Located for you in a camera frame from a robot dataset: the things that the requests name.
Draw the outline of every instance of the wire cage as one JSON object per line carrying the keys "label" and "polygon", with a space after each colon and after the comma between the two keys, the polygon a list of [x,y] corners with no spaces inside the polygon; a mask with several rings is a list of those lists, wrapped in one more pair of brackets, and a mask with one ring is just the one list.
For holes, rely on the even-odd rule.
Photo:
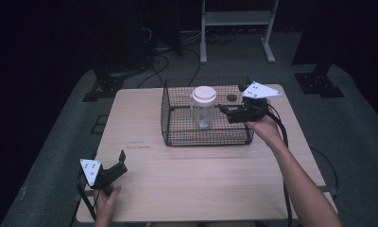
{"label": "wire cage", "polygon": [[[248,145],[253,130],[244,123],[228,122],[217,104],[230,110],[242,106],[240,86],[250,84],[249,78],[168,79],[163,87],[162,134],[169,147]],[[216,91],[213,124],[197,129],[191,119],[190,95],[198,86],[210,86]]]}

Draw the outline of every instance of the black cable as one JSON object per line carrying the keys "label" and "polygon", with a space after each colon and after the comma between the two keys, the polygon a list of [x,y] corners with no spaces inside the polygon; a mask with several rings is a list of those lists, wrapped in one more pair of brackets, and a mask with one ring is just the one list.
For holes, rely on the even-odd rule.
{"label": "black cable", "polygon": [[95,219],[96,219],[96,214],[95,214],[95,210],[94,210],[95,208],[90,203],[88,197],[85,194],[84,189],[82,188],[82,185],[80,184],[80,178],[81,178],[82,174],[83,174],[83,170],[80,168],[79,171],[78,171],[78,174],[77,174],[77,191],[79,192],[79,195],[82,197],[83,201],[85,202],[86,206],[89,209],[89,212],[90,212],[93,220],[95,221]]}
{"label": "black cable", "polygon": [[154,68],[154,64],[151,65],[151,69],[153,70],[154,73],[157,73],[157,76],[158,76],[159,79],[160,79],[161,84],[160,84],[158,87],[160,87],[161,85],[164,86],[163,78],[162,78],[162,76],[160,75],[160,72],[157,72],[156,69]]}
{"label": "black cable", "polygon": [[158,57],[162,57],[166,60],[166,65],[160,70],[160,71],[156,71],[154,74],[151,74],[150,76],[148,76],[147,78],[145,78],[141,83],[139,83],[139,85],[137,86],[137,88],[140,88],[142,86],[142,84],[144,84],[148,79],[156,76],[156,75],[159,75],[164,69],[166,69],[169,65],[169,59],[166,57],[166,56],[163,56],[163,55],[157,55]]}
{"label": "black cable", "polygon": [[196,73],[192,76],[192,78],[190,79],[189,81],[189,87],[192,85],[192,82],[193,80],[195,79],[195,77],[198,75],[198,71],[200,71],[200,66],[201,66],[201,62],[200,62],[200,56],[198,55],[198,53],[194,50],[191,50],[191,49],[186,49],[186,48],[183,48],[182,50],[186,50],[186,51],[190,51],[192,53],[194,53],[196,55],[196,57],[198,58],[198,69],[196,70]]}
{"label": "black cable", "polygon": [[[278,117],[275,116],[274,113],[272,113],[270,111],[265,112],[265,114],[267,116],[269,116],[271,119],[273,119],[275,121],[275,123],[277,123],[277,125],[280,127],[281,134],[283,135],[283,142],[285,143],[286,147],[289,148],[288,136],[287,136],[287,133],[286,133],[286,128],[285,128],[283,122],[281,121],[280,115],[278,114],[277,110],[275,110],[274,107],[272,107],[269,104],[267,104],[267,105],[269,107],[271,107],[271,109],[273,109],[277,113]],[[250,104],[247,104],[247,106],[249,106],[249,107],[251,107],[253,109],[256,109],[258,111],[262,111],[261,108],[256,107],[256,106],[253,106],[253,105],[250,105]],[[287,227],[292,227],[292,220],[293,220],[293,218],[292,218],[292,207],[290,205],[289,193],[288,193],[288,190],[286,188],[285,181],[283,181],[283,196],[285,198],[286,211],[287,211],[287,214],[288,214]]]}
{"label": "black cable", "polygon": [[[321,155],[321,156],[325,159],[325,161],[327,161],[328,165],[330,165],[331,170],[332,170],[333,173],[334,173],[334,178],[335,178],[335,189],[339,191],[339,180],[338,180],[338,176],[337,176],[337,174],[336,174],[336,170],[335,170],[335,168],[334,168],[334,165],[330,162],[330,160],[327,158],[327,156],[325,156],[324,153],[322,153],[321,151],[319,151],[318,149],[313,148],[313,147],[310,147],[310,149],[311,149],[312,151],[315,151],[315,152],[318,153],[319,155]],[[335,201],[336,196],[337,196],[337,195],[333,195],[333,196],[332,196],[333,201]]]}
{"label": "black cable", "polygon": [[207,44],[223,45],[223,44],[233,42],[235,40],[236,40],[236,34],[234,32],[228,35],[220,35],[218,33],[211,33],[207,36],[206,42]]}
{"label": "black cable", "polygon": [[93,204],[94,209],[95,209],[95,204],[97,203],[99,195],[100,195],[100,190],[97,190],[97,196],[95,197],[94,204]]}

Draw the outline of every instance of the shelf leg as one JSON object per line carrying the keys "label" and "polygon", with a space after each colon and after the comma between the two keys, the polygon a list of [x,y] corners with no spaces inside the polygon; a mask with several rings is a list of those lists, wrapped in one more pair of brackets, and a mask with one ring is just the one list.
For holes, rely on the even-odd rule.
{"label": "shelf leg", "polygon": [[203,0],[201,7],[201,41],[200,41],[200,63],[207,63],[206,48],[206,0]]}
{"label": "shelf leg", "polygon": [[278,7],[279,2],[280,2],[280,0],[275,0],[275,2],[274,2],[274,6],[271,10],[271,13],[269,14],[268,25],[266,27],[266,36],[261,39],[262,44],[263,44],[263,48],[266,52],[266,57],[267,57],[269,63],[275,62],[274,55],[272,54],[271,47],[269,47],[268,42],[269,42],[269,37],[271,36],[272,26],[274,25],[275,14],[277,12],[277,7]]}

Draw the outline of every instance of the white triangular marker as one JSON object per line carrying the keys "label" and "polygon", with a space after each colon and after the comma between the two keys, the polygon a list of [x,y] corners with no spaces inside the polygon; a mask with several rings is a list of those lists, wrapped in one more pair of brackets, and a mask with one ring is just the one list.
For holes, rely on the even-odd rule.
{"label": "white triangular marker", "polygon": [[93,184],[95,184],[95,179],[97,178],[98,170],[101,167],[101,162],[96,160],[80,159],[80,165],[85,173],[88,185],[93,186]]}
{"label": "white triangular marker", "polygon": [[249,85],[249,87],[242,93],[242,96],[254,99],[280,95],[282,95],[282,92],[255,81],[251,85]]}

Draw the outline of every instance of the gray carpet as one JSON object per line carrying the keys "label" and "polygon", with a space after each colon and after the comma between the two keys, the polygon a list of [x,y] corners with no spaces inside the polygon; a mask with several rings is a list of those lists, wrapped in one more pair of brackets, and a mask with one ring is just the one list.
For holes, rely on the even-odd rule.
{"label": "gray carpet", "polygon": [[[335,65],[328,76],[345,97],[303,94],[294,73],[310,72],[314,65],[291,65],[300,36],[291,32],[271,35],[270,44],[277,60],[274,64],[266,60],[260,34],[238,35],[227,44],[209,44],[208,63],[200,67],[197,77],[249,77],[260,83],[281,84],[309,145],[322,152],[335,167],[340,192],[335,203],[344,226],[378,226],[378,115],[358,92],[352,78]],[[186,48],[198,52],[198,44]],[[181,56],[173,52],[164,56],[169,64],[160,73],[162,79],[189,79],[198,70],[198,57],[191,51],[183,50]],[[165,64],[165,59],[155,57],[156,70]],[[151,74],[149,69],[127,79],[124,88],[136,88]],[[101,134],[91,133],[93,125],[101,114],[110,112],[113,102],[112,98],[82,102],[94,83],[93,71],[82,76],[3,226],[91,226],[75,220],[77,168],[80,158],[90,158],[95,153]],[[155,76],[141,88],[160,85]],[[329,163],[317,151],[313,154],[327,188],[334,187]],[[285,226],[285,221],[272,220],[268,224]]]}

